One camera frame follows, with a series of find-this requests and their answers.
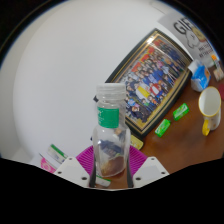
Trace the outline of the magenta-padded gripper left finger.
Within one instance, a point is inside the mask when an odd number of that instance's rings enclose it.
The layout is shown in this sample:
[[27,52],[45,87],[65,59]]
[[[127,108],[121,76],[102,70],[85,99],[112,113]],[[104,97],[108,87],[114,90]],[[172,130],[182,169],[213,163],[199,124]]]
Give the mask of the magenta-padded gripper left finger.
[[94,187],[96,170],[93,147],[88,147],[76,157],[68,157],[54,174],[84,188]]

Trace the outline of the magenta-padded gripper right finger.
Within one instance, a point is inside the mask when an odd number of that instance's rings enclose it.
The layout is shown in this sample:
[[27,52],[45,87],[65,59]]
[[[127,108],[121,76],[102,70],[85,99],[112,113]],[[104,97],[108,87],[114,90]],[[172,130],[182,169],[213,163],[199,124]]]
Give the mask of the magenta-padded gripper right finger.
[[140,188],[167,176],[169,172],[152,156],[147,157],[133,146],[130,147],[127,183],[129,188]]

